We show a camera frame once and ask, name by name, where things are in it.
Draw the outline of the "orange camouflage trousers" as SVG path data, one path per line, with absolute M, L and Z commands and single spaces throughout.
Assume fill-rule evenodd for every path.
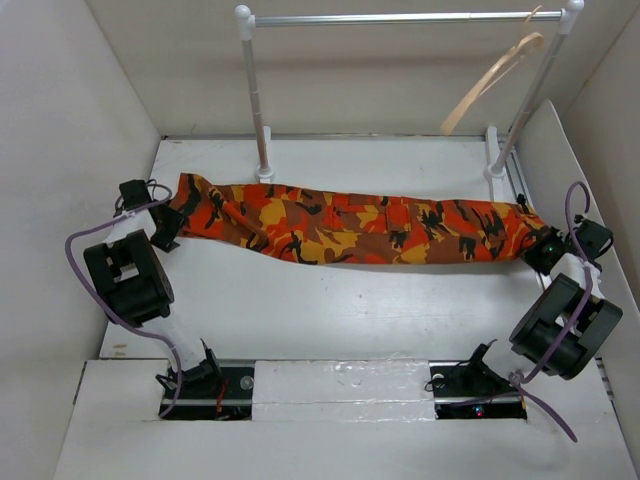
M 527 206 L 215 185 L 183 173 L 171 208 L 182 235 L 305 265 L 443 265 L 511 261 L 527 234 L 549 227 Z

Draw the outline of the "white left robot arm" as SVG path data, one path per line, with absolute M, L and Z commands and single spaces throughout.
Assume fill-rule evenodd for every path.
M 175 295 L 156 252 L 179 247 L 175 237 L 184 216 L 166 200 L 152 197 L 152 181 L 134 179 L 119 185 L 114 218 L 119 222 L 107 239 L 88 247 L 83 259 L 97 296 L 109 309 L 111 322 L 171 341 L 179 358 L 169 373 L 158 377 L 168 390 L 182 382 L 181 394 L 209 397 L 221 390 L 223 372 L 213 351 L 195 339 L 171 316 Z

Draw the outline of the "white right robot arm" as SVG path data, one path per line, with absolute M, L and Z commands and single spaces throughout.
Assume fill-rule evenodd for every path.
M 599 259 L 613 245 L 611 230 L 578 215 L 563 234 L 552 228 L 521 258 L 550 284 L 512 331 L 511 350 L 543 372 L 571 380 L 618 325 L 622 309 L 601 290 Z

